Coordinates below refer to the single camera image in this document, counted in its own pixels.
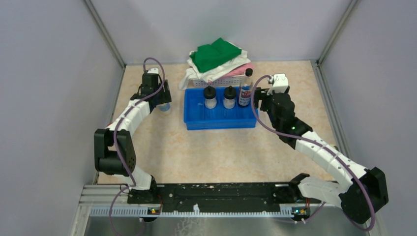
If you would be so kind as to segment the blue plastic divided tray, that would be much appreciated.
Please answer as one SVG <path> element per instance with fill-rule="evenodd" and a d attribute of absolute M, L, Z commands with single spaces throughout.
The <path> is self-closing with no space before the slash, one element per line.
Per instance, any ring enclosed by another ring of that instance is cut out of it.
<path fill-rule="evenodd" d="M 227 109 L 223 105 L 224 87 L 216 88 L 216 106 L 205 106 L 204 89 L 185 90 L 183 121 L 187 130 L 254 128 L 257 120 L 249 106 L 235 105 Z"/>

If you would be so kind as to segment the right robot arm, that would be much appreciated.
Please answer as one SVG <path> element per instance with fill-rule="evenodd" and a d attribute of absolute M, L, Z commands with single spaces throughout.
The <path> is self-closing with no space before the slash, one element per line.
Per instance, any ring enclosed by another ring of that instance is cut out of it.
<path fill-rule="evenodd" d="M 295 105 L 287 92 L 268 93 L 256 88 L 251 92 L 251 108 L 267 112 L 272 128 L 284 143 L 307 155 L 330 174 L 334 181 L 298 175 L 288 189 L 289 198 L 301 203 L 313 198 L 342 209 L 352 221 L 370 221 L 369 231 L 376 223 L 376 213 L 388 203 L 385 173 L 366 168 L 327 144 L 312 127 L 295 116 Z"/>

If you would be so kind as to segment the silver-lidded clear shaker bottle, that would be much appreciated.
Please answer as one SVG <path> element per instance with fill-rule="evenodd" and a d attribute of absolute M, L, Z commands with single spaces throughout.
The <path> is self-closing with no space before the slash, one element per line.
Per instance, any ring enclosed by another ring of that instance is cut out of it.
<path fill-rule="evenodd" d="M 172 112 L 170 103 L 164 103 L 164 104 L 158 105 L 157 107 L 160 113 L 164 116 L 168 116 Z"/>

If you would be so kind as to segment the tall dark sauce bottle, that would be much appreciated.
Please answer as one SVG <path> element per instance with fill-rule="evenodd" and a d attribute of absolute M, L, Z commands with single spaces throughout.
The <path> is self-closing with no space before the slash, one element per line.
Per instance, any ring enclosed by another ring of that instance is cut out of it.
<path fill-rule="evenodd" d="M 253 69 L 248 68 L 245 71 L 244 77 L 241 79 L 239 84 L 238 92 L 238 105 L 241 107 L 246 107 L 251 101 L 251 92 L 253 89 L 253 81 L 251 76 L 253 75 Z"/>

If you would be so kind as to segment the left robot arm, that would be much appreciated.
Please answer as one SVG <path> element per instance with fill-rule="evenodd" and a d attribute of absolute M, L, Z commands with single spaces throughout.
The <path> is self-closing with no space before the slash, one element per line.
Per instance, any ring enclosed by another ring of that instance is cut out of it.
<path fill-rule="evenodd" d="M 158 191 L 152 175 L 136 163 L 133 134 L 152 111 L 172 101 L 168 81 L 157 68 L 145 70 L 138 91 L 123 112 L 106 128 L 94 133 L 94 165 L 98 172 L 126 180 L 131 190 L 139 191 L 145 203 L 157 199 Z"/>

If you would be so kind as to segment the black-capped squeeze bottle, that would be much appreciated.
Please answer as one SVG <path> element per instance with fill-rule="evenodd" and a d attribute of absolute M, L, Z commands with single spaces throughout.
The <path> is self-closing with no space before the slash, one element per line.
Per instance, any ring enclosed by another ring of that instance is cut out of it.
<path fill-rule="evenodd" d="M 233 86 L 228 86 L 223 92 L 223 106 L 226 109 L 232 109 L 235 106 L 237 91 Z"/>
<path fill-rule="evenodd" d="M 216 89 L 212 86 L 207 86 L 203 91 L 204 95 L 204 105 L 208 109 L 213 109 L 217 105 L 216 100 Z"/>

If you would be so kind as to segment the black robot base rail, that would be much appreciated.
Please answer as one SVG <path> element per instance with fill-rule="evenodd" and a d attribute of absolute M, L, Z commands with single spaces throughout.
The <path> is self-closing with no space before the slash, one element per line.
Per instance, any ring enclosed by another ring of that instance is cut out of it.
<path fill-rule="evenodd" d="M 150 191 L 124 185 L 84 187 L 80 199 L 94 216 L 158 217 L 273 217 L 306 219 L 321 205 L 295 195 L 287 182 L 160 183 Z"/>

